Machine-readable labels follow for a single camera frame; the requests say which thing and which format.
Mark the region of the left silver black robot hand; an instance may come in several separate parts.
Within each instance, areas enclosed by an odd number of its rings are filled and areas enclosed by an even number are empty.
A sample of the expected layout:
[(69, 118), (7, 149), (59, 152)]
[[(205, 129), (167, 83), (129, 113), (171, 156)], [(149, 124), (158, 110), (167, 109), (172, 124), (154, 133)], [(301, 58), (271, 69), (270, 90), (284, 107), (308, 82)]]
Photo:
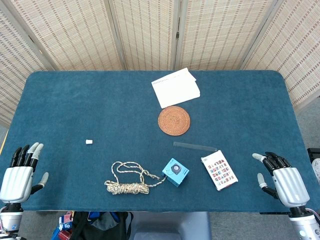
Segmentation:
[(0, 200), (5, 204), (21, 204), (31, 195), (44, 188), (49, 179), (45, 172), (39, 183), (32, 185), (33, 176), (44, 145), (35, 142), (33, 145), (19, 147), (14, 152), (9, 167), (5, 170), (1, 188)]

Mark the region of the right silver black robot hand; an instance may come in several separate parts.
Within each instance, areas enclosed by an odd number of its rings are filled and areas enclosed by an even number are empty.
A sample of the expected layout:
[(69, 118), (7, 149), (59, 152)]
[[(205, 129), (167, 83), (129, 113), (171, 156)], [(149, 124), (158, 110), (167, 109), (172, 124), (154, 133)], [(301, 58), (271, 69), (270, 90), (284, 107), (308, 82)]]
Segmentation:
[(262, 173), (258, 173), (258, 184), (263, 192), (280, 200), (287, 208), (299, 208), (307, 204), (310, 196), (297, 168), (274, 152), (266, 152), (264, 155), (253, 153), (252, 157), (265, 166), (275, 186), (274, 189), (268, 187)]

